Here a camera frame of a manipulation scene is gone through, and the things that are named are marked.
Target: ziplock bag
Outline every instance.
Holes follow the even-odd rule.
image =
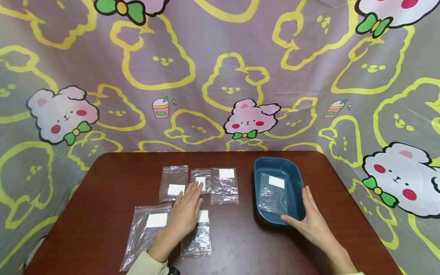
[[[235,168],[212,168],[211,179],[211,204],[238,204]]]
[[[195,181],[204,183],[202,194],[211,193],[211,169],[192,169],[190,182],[193,183]]]
[[[212,254],[208,210],[200,210],[195,229],[180,243],[180,257],[185,259]]]
[[[124,260],[119,272],[129,270],[137,257],[143,251],[150,249],[159,231],[165,227],[170,212],[171,203],[160,206],[135,207]]]
[[[188,184],[188,166],[166,166],[162,169],[159,202],[175,202]]]
[[[287,214],[286,179],[261,173],[258,208],[277,215]]]

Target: wooden table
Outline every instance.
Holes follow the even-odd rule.
[[[365,274],[399,274],[326,157],[312,151],[109,153],[99,157],[35,255],[27,275],[116,275],[135,206],[157,205],[162,167],[235,167],[239,205],[210,205],[213,255],[170,259],[182,275],[331,274],[323,253],[295,230],[259,225],[253,215],[253,162],[292,160],[330,229]]]

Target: green bow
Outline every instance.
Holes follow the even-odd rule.
[[[95,0],[95,9],[102,15],[114,15],[119,13],[127,16],[131,22],[143,26],[145,18],[145,6],[139,0],[124,2],[123,0]]]
[[[374,177],[369,176],[368,178],[362,180],[362,183],[366,188],[373,190],[375,194],[379,195],[382,201],[389,207],[395,207],[399,203],[399,200],[397,200],[396,197],[390,193],[382,191],[382,188],[378,186]]]
[[[359,34],[372,32],[373,38],[378,38],[384,33],[385,29],[389,26],[389,24],[391,24],[391,22],[392,17],[387,17],[383,20],[379,20],[378,16],[375,13],[370,12],[356,27],[356,32]]]
[[[75,143],[76,136],[80,133],[87,133],[90,132],[92,127],[87,121],[83,121],[80,124],[78,124],[78,127],[73,129],[70,133],[67,133],[64,135],[64,140],[66,141],[67,145],[72,146]]]
[[[234,133],[232,139],[240,139],[247,137],[248,139],[253,139],[257,136],[257,130],[250,131],[249,133]]]

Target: blue plastic tray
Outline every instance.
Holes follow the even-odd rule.
[[[304,183],[298,167],[285,158],[258,158],[253,164],[254,186],[255,186],[255,202],[257,209],[257,217],[265,224],[275,227],[288,227],[280,217],[276,214],[261,211],[258,208],[258,197],[260,194],[260,178],[261,173],[271,176],[285,178],[287,188],[287,214],[297,220],[305,217],[305,209],[301,195],[301,189]]]

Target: cream sleeve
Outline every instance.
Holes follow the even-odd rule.
[[[127,275],[168,275],[168,261],[159,263],[143,251],[136,259]]]

